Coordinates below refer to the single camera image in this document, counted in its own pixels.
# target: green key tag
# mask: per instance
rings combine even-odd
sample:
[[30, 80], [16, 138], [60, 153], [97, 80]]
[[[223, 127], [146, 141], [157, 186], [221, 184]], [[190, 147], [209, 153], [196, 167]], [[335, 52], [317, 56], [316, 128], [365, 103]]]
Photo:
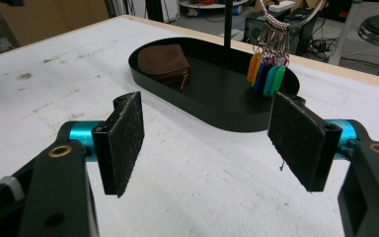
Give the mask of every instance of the green key tag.
[[266, 77], [266, 82], [264, 86], [264, 96], [270, 96], [270, 92], [272, 90], [272, 84], [276, 75], [276, 72], [278, 71], [279, 66], [274, 65], [268, 72], [268, 75]]
[[279, 90], [282, 83], [282, 78], [284, 78], [285, 73], [285, 66], [280, 66], [278, 70], [275, 73], [275, 77], [273, 78], [272, 88], [270, 90], [270, 95], [273, 96], [273, 94]]

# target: floor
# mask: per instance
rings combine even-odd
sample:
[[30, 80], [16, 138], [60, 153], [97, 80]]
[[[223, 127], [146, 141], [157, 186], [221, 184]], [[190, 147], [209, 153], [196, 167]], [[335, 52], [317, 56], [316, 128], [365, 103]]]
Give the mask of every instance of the floor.
[[[196, 17], [187, 16], [188, 9], [181, 6], [181, 15], [172, 23], [172, 25], [192, 29], [212, 35], [223, 36], [224, 32], [224, 9], [208, 9], [201, 10], [200, 15]], [[232, 28], [242, 31], [245, 25], [245, 19], [254, 12], [254, 6], [243, 5], [242, 13], [239, 16], [233, 16]], [[379, 46], [371, 44], [361, 39], [357, 30], [360, 23], [369, 16], [379, 14], [379, 3], [362, 3], [355, 17], [354, 23], [347, 35], [343, 44], [341, 60], [339, 66], [366, 72], [369, 74], [377, 75], [379, 70]], [[318, 17], [315, 24], [314, 40], [327, 40], [332, 42], [330, 49], [334, 50], [336, 47], [336, 40], [341, 35], [344, 23], [323, 19]], [[238, 36], [234, 36], [234, 40], [241, 40]], [[309, 58], [320, 61], [328, 61], [325, 55], [313, 55], [309, 53]]]

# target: brown pouch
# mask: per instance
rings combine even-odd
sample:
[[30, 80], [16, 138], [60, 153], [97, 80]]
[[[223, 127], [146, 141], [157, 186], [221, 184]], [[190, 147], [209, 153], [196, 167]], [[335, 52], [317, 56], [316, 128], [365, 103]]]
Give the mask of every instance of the brown pouch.
[[150, 78], [169, 85], [181, 83], [181, 90], [190, 77], [190, 64], [179, 44], [153, 45], [137, 55], [140, 70]]

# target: white table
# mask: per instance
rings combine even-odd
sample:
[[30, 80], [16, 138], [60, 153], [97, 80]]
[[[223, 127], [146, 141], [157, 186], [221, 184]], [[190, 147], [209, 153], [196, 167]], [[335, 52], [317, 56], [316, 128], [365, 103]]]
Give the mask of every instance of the white table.
[[[105, 196], [98, 164], [88, 164], [101, 236], [342, 236], [348, 162], [335, 161], [325, 191], [309, 194], [288, 167], [279, 171], [266, 131], [220, 130], [134, 83], [130, 54], [177, 36], [222, 40], [126, 16], [0, 54], [0, 179], [67, 120], [104, 120], [114, 98], [141, 91], [146, 136], [125, 194]], [[312, 111], [357, 119], [379, 140], [379, 77], [295, 56], [290, 68]]]

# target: power strip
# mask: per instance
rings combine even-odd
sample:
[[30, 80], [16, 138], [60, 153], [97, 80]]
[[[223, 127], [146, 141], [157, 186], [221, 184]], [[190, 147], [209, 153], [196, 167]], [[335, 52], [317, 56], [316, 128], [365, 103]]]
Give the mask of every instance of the power strip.
[[282, 12], [290, 8], [293, 8], [294, 6], [295, 6], [295, 2], [293, 1], [283, 1], [283, 2], [279, 2], [279, 5], [270, 5], [268, 10], [270, 12]]

